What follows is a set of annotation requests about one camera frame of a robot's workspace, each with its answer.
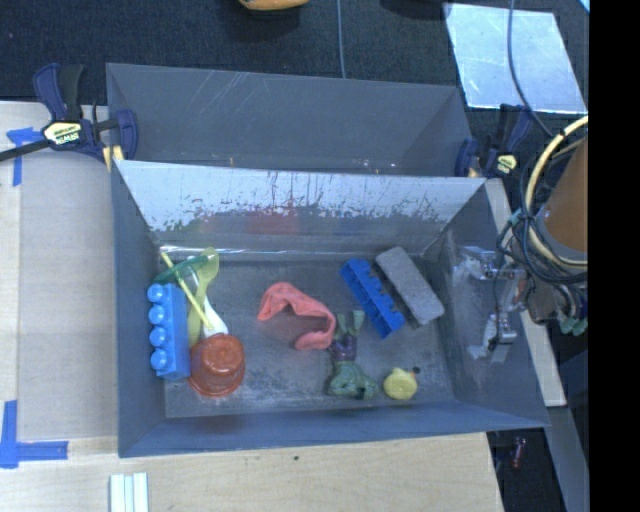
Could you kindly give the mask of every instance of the gray block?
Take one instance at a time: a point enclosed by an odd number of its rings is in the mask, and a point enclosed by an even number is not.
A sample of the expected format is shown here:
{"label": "gray block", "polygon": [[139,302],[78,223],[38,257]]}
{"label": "gray block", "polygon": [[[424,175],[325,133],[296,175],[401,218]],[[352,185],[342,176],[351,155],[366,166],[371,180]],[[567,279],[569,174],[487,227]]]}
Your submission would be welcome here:
{"label": "gray block", "polygon": [[376,263],[420,325],[444,314],[442,302],[402,247],[379,254]]}

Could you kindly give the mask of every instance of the metal bracket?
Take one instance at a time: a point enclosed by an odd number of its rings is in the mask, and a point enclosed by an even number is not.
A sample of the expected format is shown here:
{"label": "metal bracket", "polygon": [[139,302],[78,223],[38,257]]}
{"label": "metal bracket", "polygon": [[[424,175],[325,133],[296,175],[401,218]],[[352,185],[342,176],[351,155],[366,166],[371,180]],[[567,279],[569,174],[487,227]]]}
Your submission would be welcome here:
{"label": "metal bracket", "polygon": [[495,251],[488,251],[476,246],[465,246],[460,252],[464,258],[461,264],[462,273],[471,275],[480,281],[505,281],[498,299],[498,312],[489,315],[481,345],[467,347],[474,359],[487,357],[491,354],[492,362],[501,363],[507,357],[509,346],[518,336],[518,333],[511,326],[509,315],[525,309],[521,300],[514,299],[517,296],[518,284],[527,277],[527,272],[512,264],[498,267],[498,256]]}

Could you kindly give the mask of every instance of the black carpet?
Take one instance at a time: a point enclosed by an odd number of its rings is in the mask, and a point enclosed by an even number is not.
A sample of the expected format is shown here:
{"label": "black carpet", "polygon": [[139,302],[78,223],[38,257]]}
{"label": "black carpet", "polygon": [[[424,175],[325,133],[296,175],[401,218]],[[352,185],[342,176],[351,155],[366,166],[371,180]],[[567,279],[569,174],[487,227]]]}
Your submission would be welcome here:
{"label": "black carpet", "polygon": [[[440,2],[342,0],[347,78],[458,85],[459,77]],[[508,7],[508,0],[466,1]],[[589,104],[589,15],[578,0],[521,0],[518,9],[555,14],[585,104]],[[106,104],[105,63],[120,62],[265,73],[340,77],[338,14],[334,0],[311,0],[286,16],[253,16],[237,0],[0,0],[0,99],[35,100],[33,73],[51,62],[84,64],[83,104]],[[541,115],[552,132],[577,116]],[[498,113],[467,109],[472,134],[484,140]],[[534,128],[520,146],[526,161],[544,147]],[[557,335],[554,349],[586,341]],[[578,425],[588,445],[584,409]],[[490,434],[497,459],[514,435],[529,443],[522,467],[501,463],[505,509],[564,510],[542,431]]]}

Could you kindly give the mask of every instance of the blue tape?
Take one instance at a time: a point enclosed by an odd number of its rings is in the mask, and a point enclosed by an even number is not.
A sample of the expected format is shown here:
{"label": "blue tape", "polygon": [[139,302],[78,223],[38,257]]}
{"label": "blue tape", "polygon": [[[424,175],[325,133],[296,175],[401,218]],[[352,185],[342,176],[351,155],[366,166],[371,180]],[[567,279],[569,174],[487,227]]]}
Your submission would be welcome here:
{"label": "blue tape", "polygon": [[69,441],[21,443],[16,437],[18,402],[4,403],[2,437],[0,438],[0,468],[15,469],[22,461],[67,460]]}
{"label": "blue tape", "polygon": [[[23,144],[29,144],[31,142],[38,142],[44,137],[42,134],[34,130],[31,126],[29,128],[19,128],[17,130],[9,130],[7,137],[13,142],[16,147],[20,147]],[[22,183],[22,157],[16,157],[13,163],[13,186],[17,187]]]}

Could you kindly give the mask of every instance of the orange cup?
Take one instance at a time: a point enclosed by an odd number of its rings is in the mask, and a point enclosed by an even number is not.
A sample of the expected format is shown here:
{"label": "orange cup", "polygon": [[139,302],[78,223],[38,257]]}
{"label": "orange cup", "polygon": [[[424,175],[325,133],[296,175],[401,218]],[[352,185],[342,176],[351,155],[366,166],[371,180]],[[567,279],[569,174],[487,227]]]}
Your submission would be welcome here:
{"label": "orange cup", "polygon": [[203,396],[219,398],[236,390],[244,378],[244,349],[235,336],[216,334],[191,348],[189,384]]}

